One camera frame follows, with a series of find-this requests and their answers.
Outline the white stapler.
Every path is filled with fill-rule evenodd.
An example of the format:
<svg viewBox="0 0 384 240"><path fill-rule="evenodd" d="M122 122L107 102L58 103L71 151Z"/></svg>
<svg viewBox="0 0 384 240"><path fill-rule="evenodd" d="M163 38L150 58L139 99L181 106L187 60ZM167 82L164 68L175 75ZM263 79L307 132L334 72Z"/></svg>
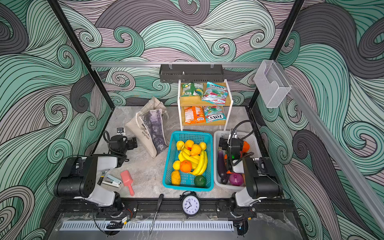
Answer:
<svg viewBox="0 0 384 240"><path fill-rule="evenodd" d="M122 181L112 175L105 175L103 177L102 184L119 188L122 184Z"/></svg>

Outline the green Fox's candy bag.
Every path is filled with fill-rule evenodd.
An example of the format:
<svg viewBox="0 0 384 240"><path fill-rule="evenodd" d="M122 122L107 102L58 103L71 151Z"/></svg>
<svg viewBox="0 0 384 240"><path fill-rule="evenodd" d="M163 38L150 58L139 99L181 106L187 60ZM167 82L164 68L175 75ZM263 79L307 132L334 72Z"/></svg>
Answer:
<svg viewBox="0 0 384 240"><path fill-rule="evenodd" d="M207 123L225 121L226 116L222 107L219 106L204 106L205 119Z"/></svg>

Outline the beige canvas tote bag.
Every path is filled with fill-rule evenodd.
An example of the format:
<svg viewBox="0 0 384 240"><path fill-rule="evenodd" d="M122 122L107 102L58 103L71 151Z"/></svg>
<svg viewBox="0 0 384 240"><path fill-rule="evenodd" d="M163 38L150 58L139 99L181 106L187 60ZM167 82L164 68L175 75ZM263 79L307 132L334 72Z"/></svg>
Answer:
<svg viewBox="0 0 384 240"><path fill-rule="evenodd" d="M168 147L163 126L163 115L166 112L164 104L153 97L125 124L125 129L139 139L152 158Z"/></svg>

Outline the orange fruit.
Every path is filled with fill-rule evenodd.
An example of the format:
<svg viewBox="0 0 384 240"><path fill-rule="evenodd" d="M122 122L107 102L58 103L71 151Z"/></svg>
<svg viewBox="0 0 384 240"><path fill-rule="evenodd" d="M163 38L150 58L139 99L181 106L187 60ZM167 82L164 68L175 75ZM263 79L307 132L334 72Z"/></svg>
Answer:
<svg viewBox="0 0 384 240"><path fill-rule="evenodd" d="M190 173L193 170L192 163L188 160L182 161L180 164L180 171L183 173Z"/></svg>

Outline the black metal wall tray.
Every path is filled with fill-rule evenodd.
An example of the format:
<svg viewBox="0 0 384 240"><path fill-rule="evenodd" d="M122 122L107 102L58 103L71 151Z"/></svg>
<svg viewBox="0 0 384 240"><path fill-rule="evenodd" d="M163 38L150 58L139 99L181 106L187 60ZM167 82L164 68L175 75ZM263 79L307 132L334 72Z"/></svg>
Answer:
<svg viewBox="0 0 384 240"><path fill-rule="evenodd" d="M160 67L162 83L221 83L224 81L222 65L163 64Z"/></svg>

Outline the orange tangerine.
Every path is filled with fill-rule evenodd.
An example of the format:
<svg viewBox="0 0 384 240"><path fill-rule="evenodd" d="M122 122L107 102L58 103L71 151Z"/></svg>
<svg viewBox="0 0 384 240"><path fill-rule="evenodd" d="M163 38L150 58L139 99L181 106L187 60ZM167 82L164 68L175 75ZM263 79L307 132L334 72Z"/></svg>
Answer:
<svg viewBox="0 0 384 240"><path fill-rule="evenodd" d="M247 141L244 141L243 142L243 148L242 148L242 152L243 153L247 153L248 151L250 150L250 145Z"/></svg>

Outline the orange candy bag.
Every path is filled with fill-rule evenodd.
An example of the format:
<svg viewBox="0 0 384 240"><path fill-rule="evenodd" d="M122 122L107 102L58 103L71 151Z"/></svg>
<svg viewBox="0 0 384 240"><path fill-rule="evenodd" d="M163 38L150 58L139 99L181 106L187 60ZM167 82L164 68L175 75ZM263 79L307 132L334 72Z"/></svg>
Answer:
<svg viewBox="0 0 384 240"><path fill-rule="evenodd" d="M185 108L185 124L205 123L206 118L202 107L186 107Z"/></svg>

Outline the white wooden shelf rack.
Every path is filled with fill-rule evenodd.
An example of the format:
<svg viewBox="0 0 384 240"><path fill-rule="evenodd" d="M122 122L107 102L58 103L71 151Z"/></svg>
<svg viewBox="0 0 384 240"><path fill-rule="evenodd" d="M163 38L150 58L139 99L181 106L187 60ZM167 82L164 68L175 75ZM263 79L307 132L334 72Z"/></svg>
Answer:
<svg viewBox="0 0 384 240"><path fill-rule="evenodd" d="M216 83L216 84L227 88L227 91L228 91L228 95L226 97L225 104L219 106L222 108L223 111L225 110L225 107L228 107L228 112L225 114L226 120L225 121L220 120L220 121L216 121L216 122L212 122L212 123L198 123L198 124L192 124L190 126L220 126L220 127L223 126L223 128L221 128L221 129L223 129L224 131L227 130L231 111L232 111L233 104L234 104L234 100L233 100L232 93L231 93L227 79L224 79L223 82ZM182 90L183 90L182 82L179 80L178 81L177 104L178 104L178 113L179 113L179 125L180 125L181 131L183 131L186 126L188 126L188 124L185 123L185 107L214 106L214 104L202 101L201 98L196 97L196 96L195 97L182 97Z"/></svg>

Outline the teal plastic basket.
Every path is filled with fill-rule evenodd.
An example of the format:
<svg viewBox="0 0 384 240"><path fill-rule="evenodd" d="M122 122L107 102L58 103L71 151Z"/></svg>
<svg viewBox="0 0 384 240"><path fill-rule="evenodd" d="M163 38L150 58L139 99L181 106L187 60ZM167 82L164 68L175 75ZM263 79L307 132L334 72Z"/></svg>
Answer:
<svg viewBox="0 0 384 240"><path fill-rule="evenodd" d="M180 172L181 183L179 186L173 185L171 176L174 171L173 163L179 158L180 151L177 150L177 141L192 140L199 144L204 142L207 144L208 162L206 171L203 177L206 179L206 185L197 187L195 185L195 176L189 173ZM214 188L214 154L213 154L213 137L209 133L191 132L191 131L175 131L171 135L171 140L168 149L167 160L165 163L165 170L163 176L163 185L165 188L180 190L180 191L195 191L195 192L209 192Z"/></svg>

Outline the yellow banana bunch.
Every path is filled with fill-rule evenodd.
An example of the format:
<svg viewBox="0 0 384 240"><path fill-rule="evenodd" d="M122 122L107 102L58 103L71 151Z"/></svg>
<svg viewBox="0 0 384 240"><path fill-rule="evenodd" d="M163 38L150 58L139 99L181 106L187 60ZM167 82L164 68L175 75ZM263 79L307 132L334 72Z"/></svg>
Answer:
<svg viewBox="0 0 384 240"><path fill-rule="evenodd" d="M192 164L192 169L195 170L200 162L200 156L191 156L190 151L186 148L182 148L179 152L178 159L180 162L189 161Z"/></svg>
<svg viewBox="0 0 384 240"><path fill-rule="evenodd" d="M200 157L201 159L199 161L198 166L191 172L191 174L194 176L202 175L208 164L207 154L205 151L202 151L202 153L200 154Z"/></svg>

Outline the clear plastic wall holder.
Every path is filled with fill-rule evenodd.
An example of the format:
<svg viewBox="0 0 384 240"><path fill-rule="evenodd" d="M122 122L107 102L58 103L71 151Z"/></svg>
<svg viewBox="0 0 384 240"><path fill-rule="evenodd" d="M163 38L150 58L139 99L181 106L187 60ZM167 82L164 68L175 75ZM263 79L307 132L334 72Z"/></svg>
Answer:
<svg viewBox="0 0 384 240"><path fill-rule="evenodd" d="M274 60L262 61L254 81L269 109L278 108L292 89L283 66Z"/></svg>

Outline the yellow orange mango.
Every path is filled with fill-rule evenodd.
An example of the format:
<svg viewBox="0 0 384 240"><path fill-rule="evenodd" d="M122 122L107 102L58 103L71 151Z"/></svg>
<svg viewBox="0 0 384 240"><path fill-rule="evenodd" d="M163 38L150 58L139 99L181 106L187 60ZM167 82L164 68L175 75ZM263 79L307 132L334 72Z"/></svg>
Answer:
<svg viewBox="0 0 384 240"><path fill-rule="evenodd" d="M194 141L192 141L192 140L187 140L187 141L185 142L185 148L186 148L187 150L191 150L194 144L195 144Z"/></svg>
<svg viewBox="0 0 384 240"><path fill-rule="evenodd" d="M200 145L197 145L197 144L192 145L191 150L190 150L190 155L192 157L200 155L201 152L202 152L202 148Z"/></svg>

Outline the green yellow snack bag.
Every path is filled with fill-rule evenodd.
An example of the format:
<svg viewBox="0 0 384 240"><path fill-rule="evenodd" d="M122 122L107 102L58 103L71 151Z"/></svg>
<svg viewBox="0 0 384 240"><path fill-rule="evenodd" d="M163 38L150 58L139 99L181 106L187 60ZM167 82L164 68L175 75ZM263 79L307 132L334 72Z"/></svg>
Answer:
<svg viewBox="0 0 384 240"><path fill-rule="evenodd" d="M182 97L197 96L202 98L204 95L204 85L201 83L186 83L182 84Z"/></svg>

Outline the purple onion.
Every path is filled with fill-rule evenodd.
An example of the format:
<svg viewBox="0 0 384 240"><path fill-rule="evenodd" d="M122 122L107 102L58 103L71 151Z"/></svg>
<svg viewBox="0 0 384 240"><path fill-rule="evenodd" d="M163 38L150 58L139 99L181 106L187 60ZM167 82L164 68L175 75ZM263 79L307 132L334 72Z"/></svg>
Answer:
<svg viewBox="0 0 384 240"><path fill-rule="evenodd" d="M242 186L244 184L244 178L242 174L232 173L229 177L229 182L232 186Z"/></svg>

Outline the black alarm clock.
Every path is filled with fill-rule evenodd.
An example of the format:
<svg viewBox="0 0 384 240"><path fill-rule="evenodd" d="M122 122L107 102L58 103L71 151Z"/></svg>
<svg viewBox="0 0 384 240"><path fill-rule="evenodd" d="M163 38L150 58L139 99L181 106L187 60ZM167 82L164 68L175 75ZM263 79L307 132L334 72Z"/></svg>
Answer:
<svg viewBox="0 0 384 240"><path fill-rule="evenodd" d="M185 191L180 195L181 209L187 219L196 217L201 211L201 201L196 192Z"/></svg>

